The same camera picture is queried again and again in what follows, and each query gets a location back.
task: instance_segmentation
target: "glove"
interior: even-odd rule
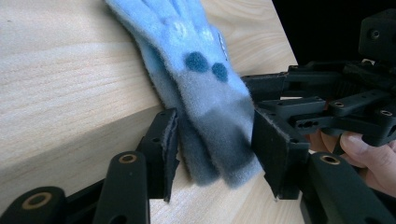
[[[165,106],[176,107],[184,120],[180,133],[192,178],[204,185],[219,172],[236,188],[257,174],[261,167],[250,149],[254,109],[248,89],[199,1],[107,3],[134,35]]]

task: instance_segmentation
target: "wood grain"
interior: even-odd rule
[[[203,5],[240,75],[296,64],[270,0]],[[134,41],[103,1],[0,1],[0,213],[29,189],[71,194],[103,178],[161,110]],[[276,203],[262,176],[235,190],[200,188],[181,163],[172,201],[151,201],[151,222],[302,223],[299,202]]]

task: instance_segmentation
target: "dark blue dot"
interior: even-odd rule
[[[215,74],[218,81],[226,82],[228,81],[227,68],[222,63],[215,63],[212,66],[212,73]]]
[[[207,59],[204,57],[204,55],[202,55],[202,53],[198,51],[195,51],[187,56],[184,63],[192,72],[204,73],[209,70]]]

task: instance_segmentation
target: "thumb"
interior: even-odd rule
[[[344,133],[340,144],[352,160],[367,166],[383,188],[396,186],[396,154],[388,145],[371,147],[357,133]]]

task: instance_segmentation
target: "wooden surface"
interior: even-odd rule
[[[296,64],[270,0],[204,0],[240,75]],[[161,111],[134,41],[101,0],[0,0],[0,213],[19,195],[69,195],[135,149]],[[183,163],[152,223],[302,223],[298,201],[275,202],[257,175],[229,190],[191,183]]]

